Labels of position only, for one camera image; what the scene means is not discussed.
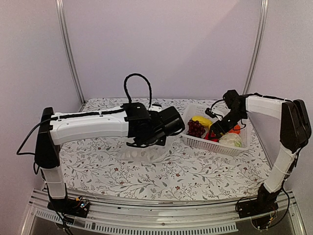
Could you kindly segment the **red bell pepper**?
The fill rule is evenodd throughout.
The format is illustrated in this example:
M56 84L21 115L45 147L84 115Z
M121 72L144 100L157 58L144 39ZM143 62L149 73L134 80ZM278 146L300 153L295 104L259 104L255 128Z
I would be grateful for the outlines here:
M205 135L204 137L205 140L208 140L208 141L213 141L213 142L219 142L219 138L215 135L215 133L212 131L212 132L207 132L207 134Z

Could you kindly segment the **white green cauliflower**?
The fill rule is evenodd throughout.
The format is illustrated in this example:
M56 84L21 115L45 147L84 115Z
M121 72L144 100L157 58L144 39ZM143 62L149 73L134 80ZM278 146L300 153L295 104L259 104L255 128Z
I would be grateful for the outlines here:
M219 143L232 147L242 147L242 139L236 133L227 133L219 139Z

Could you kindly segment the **clear zip top bag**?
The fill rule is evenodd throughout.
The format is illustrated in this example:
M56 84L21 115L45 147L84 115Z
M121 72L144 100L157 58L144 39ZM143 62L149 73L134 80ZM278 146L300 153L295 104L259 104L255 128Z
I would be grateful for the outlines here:
M130 138L122 138L122 146L119 150L118 159L122 161L151 162L164 157L172 149L179 136L169 136L164 146L153 145L146 148L135 148L126 145L126 142L132 142Z

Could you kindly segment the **orange pumpkin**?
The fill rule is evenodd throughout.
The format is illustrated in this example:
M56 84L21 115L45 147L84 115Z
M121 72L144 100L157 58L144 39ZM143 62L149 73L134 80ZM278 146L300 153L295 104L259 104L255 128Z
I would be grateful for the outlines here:
M241 132L241 127L240 127L240 125L236 125L235 127L233 127L230 131L229 131L229 133L235 133L235 134L240 134L240 132Z

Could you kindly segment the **white plastic basket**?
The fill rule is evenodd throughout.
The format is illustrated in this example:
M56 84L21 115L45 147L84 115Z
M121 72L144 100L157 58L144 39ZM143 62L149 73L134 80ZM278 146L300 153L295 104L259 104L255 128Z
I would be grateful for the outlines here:
M251 140L251 124L247 119L240 120L237 125L240 125L241 132L239 136L242 139L242 147L232 147L226 144L221 144L219 142L213 142L205 140L204 137L207 134L208 130L211 128L212 125L207 128L205 127L206 132L202 135L201 138L193 137L190 135L187 135L188 131L188 121L192 119L193 116L202 116L209 120L211 120L213 123L215 123L218 120L222 120L224 116L226 116L230 111L227 109L227 107L218 107L216 109L212 109L212 112L216 114L215 118L211 118L208 115L205 114L207 106L200 105L200 104L189 104L182 116L182 119L185 123L185 130L181 134L183 142L191 147L197 147L204 150L213 151L216 153L226 154L230 156L237 156L238 154L246 151L250 147L250 140ZM215 134L219 139L222 137L219 134Z

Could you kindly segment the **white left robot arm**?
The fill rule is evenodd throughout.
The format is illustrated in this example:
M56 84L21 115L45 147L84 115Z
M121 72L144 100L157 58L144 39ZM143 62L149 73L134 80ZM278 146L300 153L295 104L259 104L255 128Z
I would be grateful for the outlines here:
M129 147L164 146L167 137L185 129L175 107L147 109L142 103L126 103L108 110L80 113L54 113L45 108L39 124L35 163L42 169L49 196L61 212L69 212L73 203L67 198L59 151L71 141L101 137L133 139Z

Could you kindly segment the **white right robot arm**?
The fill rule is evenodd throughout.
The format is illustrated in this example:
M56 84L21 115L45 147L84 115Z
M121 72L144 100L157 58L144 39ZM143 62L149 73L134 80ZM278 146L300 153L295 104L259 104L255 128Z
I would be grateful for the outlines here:
M257 113L280 120L280 150L268 178L259 190L267 194L279 192L284 181L297 165L301 150L308 144L312 134L305 103L301 99L289 100L258 93L240 95L228 90L223 95L229 112L214 122L209 133L221 138L237 123L247 119L248 113Z

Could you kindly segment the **dark red grape bunch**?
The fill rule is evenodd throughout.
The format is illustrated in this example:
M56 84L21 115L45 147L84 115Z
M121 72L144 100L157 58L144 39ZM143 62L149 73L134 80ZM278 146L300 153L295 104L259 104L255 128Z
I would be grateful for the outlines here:
M200 124L199 121L197 120L193 121L192 119L190 119L187 124L188 124L187 135L201 138L202 135L206 132L205 127L202 124Z

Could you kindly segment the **floral tablecloth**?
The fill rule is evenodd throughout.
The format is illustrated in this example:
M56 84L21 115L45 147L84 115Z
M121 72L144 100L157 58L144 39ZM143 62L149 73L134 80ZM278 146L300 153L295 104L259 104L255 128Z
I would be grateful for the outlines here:
M147 200L222 200L254 196L270 165L251 125L248 150L230 156L174 142L151 162L119 160L122 138L63 144L63 178L68 189Z

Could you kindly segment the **aluminium front rail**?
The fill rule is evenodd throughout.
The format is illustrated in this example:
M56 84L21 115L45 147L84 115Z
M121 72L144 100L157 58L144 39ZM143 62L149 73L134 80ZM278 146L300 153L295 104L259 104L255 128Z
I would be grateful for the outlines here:
M34 190L26 207L23 235L306 235L292 192L278 196L278 210L241 218L237 200L152 201L85 193L87 217L49 210L46 191Z

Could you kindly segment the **right aluminium frame post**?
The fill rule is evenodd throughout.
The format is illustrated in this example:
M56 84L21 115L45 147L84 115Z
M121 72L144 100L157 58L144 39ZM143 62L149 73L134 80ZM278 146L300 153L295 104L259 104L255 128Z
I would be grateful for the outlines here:
M263 40L264 31L265 31L266 22L267 22L268 2L269 2L268 0L261 1L256 38L255 38L255 43L254 43L254 47L252 51L252 58L249 64L247 77L246 77L246 81L245 81L243 92L242 92L243 94L248 94L251 84L252 84L253 76L255 73L257 60L258 60L258 56L259 56L260 49L262 46L262 40Z

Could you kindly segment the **aluminium frame post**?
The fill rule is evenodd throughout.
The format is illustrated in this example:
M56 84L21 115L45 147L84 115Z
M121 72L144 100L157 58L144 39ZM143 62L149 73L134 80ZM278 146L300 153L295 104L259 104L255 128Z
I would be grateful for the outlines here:
M262 40L263 40L264 31L265 31L266 22L267 22L268 2L269 2L268 0L261 1L256 38L255 38L255 43L254 43L254 47L252 51L252 58L249 64L247 77L246 77L246 81L245 81L243 92L242 92L243 94L248 94L251 84L252 84L253 76L255 73L257 60L258 60L258 56L259 56L260 49L262 46Z
M83 90L81 87L81 83L79 80L77 68L75 65L75 60L74 56L72 53L72 48L71 48L71 43L70 43L70 38L69 38L69 33L68 33L68 28L67 28L67 22L66 22L66 14L65 14L65 9L64 9L64 1L63 0L56 0L56 9L57 9L57 15L58 15L58 21L59 21L59 26L60 26L60 31L61 31L61 36L64 44L64 49L66 53L66 58L70 70L70 74L73 80L74 88L76 90L79 102L81 105L84 105L86 100L83 94Z

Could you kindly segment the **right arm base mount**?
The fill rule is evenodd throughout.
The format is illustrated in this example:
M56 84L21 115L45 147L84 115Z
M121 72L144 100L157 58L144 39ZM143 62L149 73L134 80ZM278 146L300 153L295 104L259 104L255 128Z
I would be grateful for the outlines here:
M235 211L240 218L246 218L273 212L278 209L277 193L259 194L255 199L242 197L235 204Z

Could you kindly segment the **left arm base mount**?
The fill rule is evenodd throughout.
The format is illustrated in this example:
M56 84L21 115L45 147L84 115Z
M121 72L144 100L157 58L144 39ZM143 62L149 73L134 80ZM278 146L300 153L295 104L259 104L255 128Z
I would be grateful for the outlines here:
M65 215L87 218L90 208L90 200L83 199L82 197L76 199L68 197L65 197L64 199L50 198L47 208Z

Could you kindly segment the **left aluminium frame post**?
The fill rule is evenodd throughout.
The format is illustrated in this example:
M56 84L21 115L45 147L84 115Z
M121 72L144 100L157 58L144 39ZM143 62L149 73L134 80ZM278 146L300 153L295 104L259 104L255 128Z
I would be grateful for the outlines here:
M70 70L70 74L73 80L74 88L76 90L79 102L81 105L84 105L86 100L83 94L83 90L81 87L81 83L79 80L77 68L75 65L75 60L74 56L72 53L72 48L71 48L71 43L70 43L70 38L69 38L69 33L68 33L68 28L67 28L67 22L66 22L66 14L65 14L65 9L64 9L64 1L63 0L56 0L56 9L57 9L57 15L58 15L58 21L59 21L59 26L60 26L60 31L61 31L61 36L64 44L64 49L66 53L66 58Z

